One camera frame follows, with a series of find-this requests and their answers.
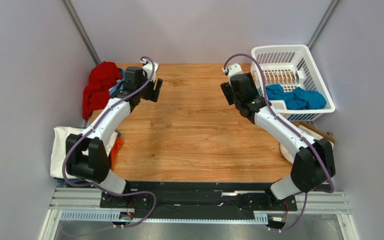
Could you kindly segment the white printed t-shirt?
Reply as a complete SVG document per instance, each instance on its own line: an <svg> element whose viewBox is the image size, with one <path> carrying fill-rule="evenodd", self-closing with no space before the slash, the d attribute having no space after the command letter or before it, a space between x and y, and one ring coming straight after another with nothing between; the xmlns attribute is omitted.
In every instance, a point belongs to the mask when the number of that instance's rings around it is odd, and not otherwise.
<svg viewBox="0 0 384 240"><path fill-rule="evenodd" d="M70 134L79 135L84 128L57 126L54 129L54 141L50 158L50 176L63 179L62 166L66 157L66 139Z"/></svg>

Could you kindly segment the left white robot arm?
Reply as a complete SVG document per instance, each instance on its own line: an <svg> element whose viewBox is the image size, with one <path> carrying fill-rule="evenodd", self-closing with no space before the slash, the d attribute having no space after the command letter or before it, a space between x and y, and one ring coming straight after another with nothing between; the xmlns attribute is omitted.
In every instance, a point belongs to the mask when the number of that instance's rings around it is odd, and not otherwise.
<svg viewBox="0 0 384 240"><path fill-rule="evenodd" d="M112 134L141 100L157 102L163 80L157 78L158 63L129 66L124 71L121 87L109 93L109 100L99 116L80 134L70 134L65 141L66 157L62 164L65 176L86 181L102 190L106 199L119 198L128 205L132 193L130 183L111 169L111 155L106 151Z"/></svg>

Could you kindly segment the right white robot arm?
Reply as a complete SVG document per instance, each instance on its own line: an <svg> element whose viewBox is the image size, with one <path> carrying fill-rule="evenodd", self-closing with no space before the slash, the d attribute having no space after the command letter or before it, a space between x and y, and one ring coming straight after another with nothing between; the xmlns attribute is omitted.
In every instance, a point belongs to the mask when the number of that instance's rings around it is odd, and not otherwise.
<svg viewBox="0 0 384 240"><path fill-rule="evenodd" d="M229 105L234 105L241 116L270 133L293 157L290 174L266 190L273 200L308 193L325 182L330 187L328 192L334 191L332 178L336 168L329 140L316 139L280 115L259 95L250 73L233 75L220 87Z"/></svg>

